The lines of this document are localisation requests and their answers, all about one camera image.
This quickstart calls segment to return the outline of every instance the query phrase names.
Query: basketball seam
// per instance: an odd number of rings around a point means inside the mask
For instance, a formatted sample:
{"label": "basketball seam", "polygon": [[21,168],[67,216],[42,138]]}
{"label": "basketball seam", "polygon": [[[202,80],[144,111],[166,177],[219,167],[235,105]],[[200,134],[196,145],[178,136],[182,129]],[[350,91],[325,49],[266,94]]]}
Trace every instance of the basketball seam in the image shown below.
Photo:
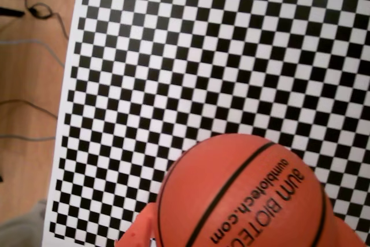
{"label": "basketball seam", "polygon": [[320,216],[320,224],[319,228],[317,229],[316,236],[314,237],[314,240],[311,244],[311,247],[316,247],[319,243],[319,239],[323,233],[325,219],[326,219],[326,197],[325,197],[325,191],[324,187],[321,187],[321,198],[323,200],[322,209],[321,209],[321,216]]}
{"label": "basketball seam", "polygon": [[172,172],[173,172],[173,170],[175,169],[175,167],[180,163],[180,161],[185,157],[185,155],[189,152],[189,151],[191,151],[193,148],[195,148],[197,146],[197,144],[196,145],[194,145],[193,147],[191,147],[189,150],[187,150],[186,152],[184,152],[183,154],[182,154],[182,156],[180,156],[180,158],[178,159],[178,160],[176,160],[176,162],[173,164],[173,166],[172,166],[172,168],[169,170],[169,172],[167,173],[167,175],[166,175],[166,178],[165,178],[165,180],[164,180],[164,182],[163,182],[163,184],[162,184],[162,192],[161,192],[161,194],[160,194],[160,199],[158,200],[158,216],[157,216],[157,227],[158,227],[158,235],[159,235],[159,240],[160,240],[160,244],[161,244],[161,246],[162,247],[164,247],[164,244],[163,244],[163,239],[162,239],[162,232],[161,232],[161,220],[160,220],[160,215],[161,215],[161,201],[162,201],[162,197],[163,197],[163,195],[164,195],[164,189],[165,189],[165,186],[166,186],[166,184],[167,184],[167,181],[168,181],[168,179],[169,179],[169,177],[171,176],[171,174],[172,174]]}
{"label": "basketball seam", "polygon": [[242,171],[262,152],[264,152],[266,149],[268,149],[270,146],[274,145],[274,142],[269,142],[261,146],[259,149],[257,149],[250,157],[247,158],[246,161],[243,162],[243,164],[231,175],[231,177],[226,181],[226,183],[223,185],[221,190],[217,193],[213,201],[208,206],[207,210],[201,217],[201,220],[198,222],[197,226],[195,227],[193,233],[191,234],[188,242],[186,243],[186,247],[191,247],[195,240],[197,239],[198,234],[200,233],[201,229],[203,228],[205,222],[207,221],[208,217],[212,213],[212,211],[215,209],[217,204],[221,201],[221,198],[223,195],[225,195],[226,191],[230,188],[230,186],[233,184],[233,182],[237,179],[237,177],[242,173]]}

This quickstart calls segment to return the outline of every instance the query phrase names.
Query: wooden surface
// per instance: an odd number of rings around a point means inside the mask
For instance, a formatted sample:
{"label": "wooden surface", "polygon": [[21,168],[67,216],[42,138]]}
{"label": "wooden surface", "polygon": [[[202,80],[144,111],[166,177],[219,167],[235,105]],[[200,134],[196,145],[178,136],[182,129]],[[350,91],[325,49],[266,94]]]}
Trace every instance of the wooden surface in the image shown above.
{"label": "wooden surface", "polygon": [[[44,2],[58,12],[69,33],[75,0],[28,0]],[[0,6],[24,9],[24,0],[0,0]],[[57,19],[37,20],[0,17],[0,40],[39,39],[65,61],[67,40]],[[0,45],[0,101],[21,98],[54,114],[58,113],[63,69],[42,46]],[[0,106],[0,134],[28,137],[55,136],[57,121],[24,104]],[[54,141],[24,142],[0,139],[0,222],[28,211],[46,198]]]}

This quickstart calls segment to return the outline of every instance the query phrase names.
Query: orange object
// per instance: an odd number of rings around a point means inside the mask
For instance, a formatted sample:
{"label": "orange object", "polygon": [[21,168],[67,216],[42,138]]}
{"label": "orange object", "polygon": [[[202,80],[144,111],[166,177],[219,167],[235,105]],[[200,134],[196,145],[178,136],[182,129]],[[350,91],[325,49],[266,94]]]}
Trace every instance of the orange object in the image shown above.
{"label": "orange object", "polygon": [[[138,216],[121,239],[125,244],[116,247],[147,247],[150,227],[158,247],[364,246],[334,217],[310,168],[253,135],[220,135],[182,155],[157,204]],[[144,241],[131,243],[131,231],[138,236],[140,229]]]}

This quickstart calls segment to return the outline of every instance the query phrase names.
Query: checkerboard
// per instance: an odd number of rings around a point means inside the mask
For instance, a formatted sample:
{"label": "checkerboard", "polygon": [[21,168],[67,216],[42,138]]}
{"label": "checkerboard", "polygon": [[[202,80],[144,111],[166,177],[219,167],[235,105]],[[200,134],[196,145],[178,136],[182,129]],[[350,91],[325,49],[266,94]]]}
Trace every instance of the checkerboard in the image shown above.
{"label": "checkerboard", "polygon": [[228,132],[299,155],[370,245],[369,19],[370,0],[76,0],[44,246],[113,246]]}

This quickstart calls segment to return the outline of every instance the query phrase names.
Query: wire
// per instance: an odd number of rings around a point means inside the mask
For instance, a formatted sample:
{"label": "wire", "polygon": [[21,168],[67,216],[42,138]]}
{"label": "wire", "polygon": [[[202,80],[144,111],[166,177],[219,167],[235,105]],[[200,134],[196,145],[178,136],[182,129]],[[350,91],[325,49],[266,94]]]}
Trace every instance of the wire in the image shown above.
{"label": "wire", "polygon": [[33,108],[36,108],[37,110],[40,110],[46,114],[48,114],[49,116],[55,118],[55,119],[58,119],[58,116],[55,115],[55,114],[52,114],[50,111],[46,110],[45,108],[42,108],[40,106],[37,106],[29,101],[25,101],[24,99],[9,99],[7,101],[0,101],[0,105],[4,105],[4,104],[11,104],[11,103],[15,103],[15,102],[22,102],[24,104],[28,104],[29,106],[33,107]]}
{"label": "wire", "polygon": [[62,61],[60,61],[60,59],[58,58],[58,56],[55,54],[55,52],[53,52],[53,50],[50,48],[50,46],[48,46],[47,44],[45,44],[44,42],[42,42],[41,40],[37,40],[37,39],[25,39],[25,40],[0,40],[0,45],[18,45],[20,43],[38,43],[39,45],[42,45],[43,47],[45,47],[47,49],[47,51],[54,57],[54,59],[58,62],[58,64],[60,64],[61,67],[64,68],[64,64],[62,63]]}
{"label": "wire", "polygon": [[[32,6],[29,7],[28,6],[28,0],[24,0],[24,6],[31,13],[31,15],[33,15],[34,18],[39,19],[39,20],[47,20],[47,19],[55,16],[59,21],[59,24],[62,28],[64,37],[67,40],[69,39],[67,31],[65,30],[65,26],[64,26],[62,17],[60,16],[59,13],[53,12],[53,10],[51,9],[50,6],[48,6],[48,5],[46,5],[45,3],[42,3],[42,2],[37,2],[36,4],[33,4]],[[43,15],[40,11],[38,11],[38,9],[37,9],[38,6],[43,6],[44,8],[46,8],[48,13]]]}
{"label": "wire", "polygon": [[51,141],[55,140],[55,137],[26,137],[22,135],[16,135],[16,134],[0,134],[0,139],[19,139],[19,140],[24,140],[24,141],[30,141],[30,142],[41,142],[41,141]]}

